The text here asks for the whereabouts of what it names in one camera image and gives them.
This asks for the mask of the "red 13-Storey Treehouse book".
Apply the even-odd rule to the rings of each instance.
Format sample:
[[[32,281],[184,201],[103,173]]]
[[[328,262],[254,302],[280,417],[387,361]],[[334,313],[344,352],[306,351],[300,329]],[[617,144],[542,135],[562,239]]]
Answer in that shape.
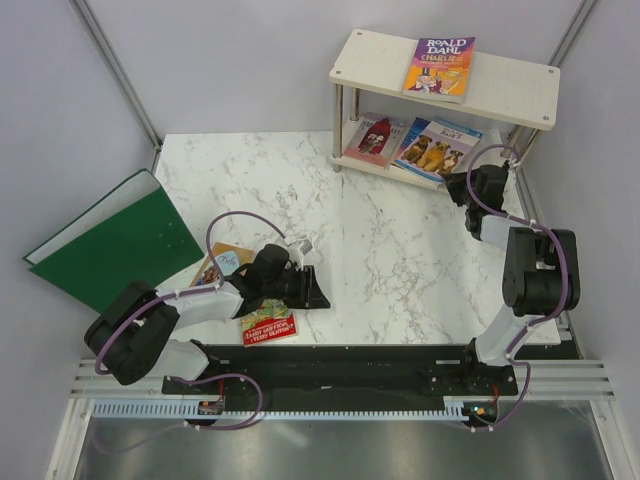
[[[265,300],[258,310],[241,319],[245,347],[294,337],[298,334],[293,311],[281,300]]]

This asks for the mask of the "Why Do Dogs Bark book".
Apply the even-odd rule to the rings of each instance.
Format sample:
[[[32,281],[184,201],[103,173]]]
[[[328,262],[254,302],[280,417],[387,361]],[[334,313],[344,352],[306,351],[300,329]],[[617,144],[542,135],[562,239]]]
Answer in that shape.
[[[402,162],[400,166],[394,166],[441,183],[445,174],[453,173],[463,164],[465,157],[483,138],[483,133],[441,118],[430,121],[427,130],[433,142],[423,157],[416,164]]]

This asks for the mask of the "orange Charlie portrait book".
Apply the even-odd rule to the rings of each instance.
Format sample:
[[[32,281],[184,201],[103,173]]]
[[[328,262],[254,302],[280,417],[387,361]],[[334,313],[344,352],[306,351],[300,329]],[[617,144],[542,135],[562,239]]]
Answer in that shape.
[[[191,287],[216,283],[219,281],[219,272],[222,272],[223,276],[231,275],[240,266],[251,263],[255,258],[253,250],[219,242],[213,245],[212,252],[219,269],[213,265],[209,257],[206,257],[192,280]]]

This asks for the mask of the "Charlie Chocolate Factory book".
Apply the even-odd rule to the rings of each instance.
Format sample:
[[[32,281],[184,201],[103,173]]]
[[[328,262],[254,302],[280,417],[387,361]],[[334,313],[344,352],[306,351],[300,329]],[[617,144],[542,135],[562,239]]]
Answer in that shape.
[[[420,38],[404,81],[405,96],[461,104],[475,37]]]

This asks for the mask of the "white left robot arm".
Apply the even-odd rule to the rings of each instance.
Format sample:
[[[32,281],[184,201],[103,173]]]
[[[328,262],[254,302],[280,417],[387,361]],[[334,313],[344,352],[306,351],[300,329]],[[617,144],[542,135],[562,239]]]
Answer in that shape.
[[[173,340],[174,330],[243,319],[267,300],[281,302],[287,310],[330,308],[315,267],[305,262],[311,249],[307,239],[268,244],[253,261],[216,283],[164,294],[142,280],[130,283],[85,333],[84,342],[96,355],[95,373],[127,386],[163,370],[184,378],[198,393],[211,392],[219,382],[218,367],[198,343]]]

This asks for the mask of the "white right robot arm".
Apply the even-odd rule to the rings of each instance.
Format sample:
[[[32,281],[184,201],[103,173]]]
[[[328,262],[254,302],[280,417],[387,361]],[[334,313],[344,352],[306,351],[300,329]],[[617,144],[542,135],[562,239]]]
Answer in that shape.
[[[483,392],[494,381],[492,367],[515,363],[525,341],[546,321],[574,309],[581,295],[576,235],[549,229],[503,209],[507,169],[483,165],[446,174],[451,200],[464,207],[465,227],[476,240],[505,253],[503,305],[489,327],[467,346],[458,381],[467,392]]]

